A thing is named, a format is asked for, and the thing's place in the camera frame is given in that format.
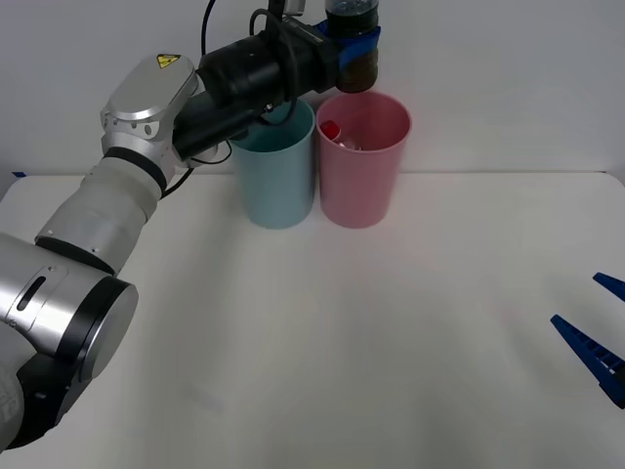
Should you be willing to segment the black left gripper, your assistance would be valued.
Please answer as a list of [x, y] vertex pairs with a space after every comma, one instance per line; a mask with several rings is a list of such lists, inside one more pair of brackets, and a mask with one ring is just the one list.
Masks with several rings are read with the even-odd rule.
[[335, 88], [339, 80], [339, 68], [345, 68], [356, 59], [376, 50], [382, 31], [377, 26], [358, 37], [340, 38], [338, 47], [330, 39], [338, 37], [338, 26], [334, 22], [321, 21], [312, 26], [285, 16], [282, 25], [294, 49], [298, 70], [298, 97], [312, 91], [321, 94]]

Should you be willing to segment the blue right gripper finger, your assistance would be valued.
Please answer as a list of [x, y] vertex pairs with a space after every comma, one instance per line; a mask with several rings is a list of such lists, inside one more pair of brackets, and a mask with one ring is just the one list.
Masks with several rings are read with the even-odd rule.
[[562, 339], [598, 380], [600, 388], [619, 408], [624, 407], [624, 360], [559, 315], [551, 318]]
[[625, 282], [615, 277], [603, 273], [596, 273], [593, 280], [607, 289], [619, 299], [625, 299]]

